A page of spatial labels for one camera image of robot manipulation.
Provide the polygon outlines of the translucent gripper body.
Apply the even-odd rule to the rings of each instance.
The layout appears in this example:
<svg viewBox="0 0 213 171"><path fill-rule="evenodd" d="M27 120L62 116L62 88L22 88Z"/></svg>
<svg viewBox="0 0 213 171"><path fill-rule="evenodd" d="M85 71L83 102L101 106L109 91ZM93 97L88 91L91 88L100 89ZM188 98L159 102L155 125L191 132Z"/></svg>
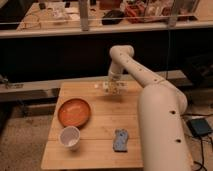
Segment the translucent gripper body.
<svg viewBox="0 0 213 171"><path fill-rule="evenodd" d="M120 94L125 88L127 84L122 81L115 81L108 79L103 83L103 89L106 93L111 95Z"/></svg>

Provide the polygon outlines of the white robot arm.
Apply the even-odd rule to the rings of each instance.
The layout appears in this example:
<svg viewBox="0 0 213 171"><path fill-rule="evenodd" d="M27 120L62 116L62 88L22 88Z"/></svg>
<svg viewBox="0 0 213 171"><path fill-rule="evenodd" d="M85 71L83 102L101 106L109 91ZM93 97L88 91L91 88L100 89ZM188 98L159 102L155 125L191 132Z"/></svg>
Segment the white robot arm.
<svg viewBox="0 0 213 171"><path fill-rule="evenodd" d="M110 81L117 82L126 70L142 87L137 107L143 171L192 171L181 122L186 95L135 61L131 45L112 46L109 55Z"/></svg>

